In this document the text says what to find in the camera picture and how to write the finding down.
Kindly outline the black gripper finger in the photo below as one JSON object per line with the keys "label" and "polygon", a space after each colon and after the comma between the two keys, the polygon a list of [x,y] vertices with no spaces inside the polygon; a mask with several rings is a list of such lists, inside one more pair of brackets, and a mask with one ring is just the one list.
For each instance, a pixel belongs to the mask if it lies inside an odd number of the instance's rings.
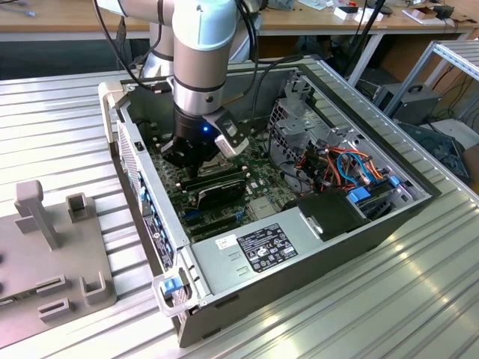
{"label": "black gripper finger", "polygon": [[218,170],[220,167],[219,150],[214,150],[211,155],[208,155],[198,166],[194,167],[192,177],[196,178],[200,175],[208,174]]}
{"label": "black gripper finger", "polygon": [[160,152],[164,160],[176,168],[184,169],[188,177],[193,177],[192,149],[190,140],[173,136],[168,143],[161,147]]}

